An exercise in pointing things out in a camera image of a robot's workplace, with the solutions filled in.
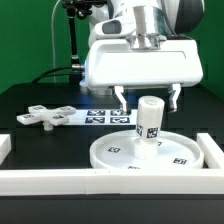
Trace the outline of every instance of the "white block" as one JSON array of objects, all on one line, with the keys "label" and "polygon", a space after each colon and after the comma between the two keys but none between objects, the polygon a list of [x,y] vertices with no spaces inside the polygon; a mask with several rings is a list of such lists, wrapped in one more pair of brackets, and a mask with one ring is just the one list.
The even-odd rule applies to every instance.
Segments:
[{"label": "white block", "polygon": [[224,153],[207,133],[197,134],[197,143],[204,152],[209,168],[224,169]]},{"label": "white block", "polygon": [[11,151],[10,135],[0,135],[0,164]]}]

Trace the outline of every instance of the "white bracket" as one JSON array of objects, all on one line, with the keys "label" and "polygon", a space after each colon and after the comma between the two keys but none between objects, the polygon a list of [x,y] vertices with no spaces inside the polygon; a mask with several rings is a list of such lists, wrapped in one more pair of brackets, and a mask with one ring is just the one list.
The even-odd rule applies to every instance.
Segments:
[{"label": "white bracket", "polygon": [[38,105],[28,107],[29,114],[17,116],[17,120],[24,125],[34,124],[43,121],[44,130],[53,130],[53,125],[58,126],[69,122],[67,115],[75,114],[76,109],[71,106],[60,107],[48,110],[46,107]]},{"label": "white bracket", "polygon": [[11,151],[10,135],[0,135],[0,164],[4,161],[6,156]]}]

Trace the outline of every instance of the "black cable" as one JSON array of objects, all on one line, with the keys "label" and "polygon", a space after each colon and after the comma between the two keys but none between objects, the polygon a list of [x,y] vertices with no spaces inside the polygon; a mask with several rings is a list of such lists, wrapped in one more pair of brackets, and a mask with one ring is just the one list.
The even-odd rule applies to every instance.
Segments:
[{"label": "black cable", "polygon": [[38,81],[44,77],[47,77],[48,75],[50,75],[51,73],[54,72],[58,72],[58,71],[62,71],[62,70],[67,70],[67,69],[72,69],[71,66],[65,66],[65,67],[58,67],[58,68],[54,68],[51,69],[49,71],[44,72],[43,74],[41,74],[40,76],[38,76],[37,78],[35,78],[32,83],[38,83]]}]

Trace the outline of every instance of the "white cylinder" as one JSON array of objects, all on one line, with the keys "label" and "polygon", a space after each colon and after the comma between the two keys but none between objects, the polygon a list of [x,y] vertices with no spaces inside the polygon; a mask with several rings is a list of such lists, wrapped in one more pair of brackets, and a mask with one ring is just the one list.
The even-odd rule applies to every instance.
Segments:
[{"label": "white cylinder", "polygon": [[153,159],[158,154],[157,137],[161,129],[164,101],[154,96],[144,96],[138,102],[134,155],[139,159]]},{"label": "white cylinder", "polygon": [[138,159],[154,159],[158,155],[158,141],[144,141],[141,138],[136,138],[134,141],[134,156]]},{"label": "white cylinder", "polygon": [[162,99],[154,96],[144,96],[139,99],[136,131],[142,139],[158,137],[164,104]]}]

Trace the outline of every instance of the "black and white tag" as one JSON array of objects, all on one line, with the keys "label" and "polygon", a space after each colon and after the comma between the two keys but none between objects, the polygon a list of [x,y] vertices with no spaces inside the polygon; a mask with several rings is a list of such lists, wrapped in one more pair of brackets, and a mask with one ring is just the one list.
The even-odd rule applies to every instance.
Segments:
[{"label": "black and white tag", "polygon": [[86,124],[104,124],[105,118],[104,117],[87,117],[85,120]]},{"label": "black and white tag", "polygon": [[186,165],[187,164],[187,160],[186,159],[179,159],[179,158],[176,158],[173,163],[176,163],[176,164],[180,164],[180,165]]},{"label": "black and white tag", "polygon": [[156,138],[158,136],[158,128],[149,128],[147,131],[147,138]]},{"label": "black and white tag", "polygon": [[136,167],[136,166],[128,166],[127,168],[128,169],[133,169],[133,170],[140,169],[139,167]]},{"label": "black and white tag", "polygon": [[26,114],[26,115],[23,115],[23,118],[24,119],[32,119],[34,118],[35,116],[33,116],[32,114]]},{"label": "black and white tag", "polygon": [[88,110],[87,116],[105,116],[105,110]]},{"label": "black and white tag", "polygon": [[143,132],[143,127],[139,124],[136,125],[136,132],[142,136],[142,132]]},{"label": "black and white tag", "polygon": [[115,124],[129,124],[130,123],[130,119],[129,117],[111,117],[110,118],[110,123]]},{"label": "black and white tag", "polygon": [[52,118],[55,119],[55,120],[59,120],[59,119],[65,118],[65,116],[63,116],[63,115],[56,115],[56,116],[54,116]]},{"label": "black and white tag", "polygon": [[34,106],[32,107],[33,110],[43,110],[43,109],[46,109],[45,107],[43,106]]},{"label": "black and white tag", "polygon": [[121,112],[121,110],[111,110],[110,115],[111,116],[121,116],[122,112]]},{"label": "black and white tag", "polygon": [[108,152],[118,153],[121,149],[116,147],[110,147],[108,149]]}]

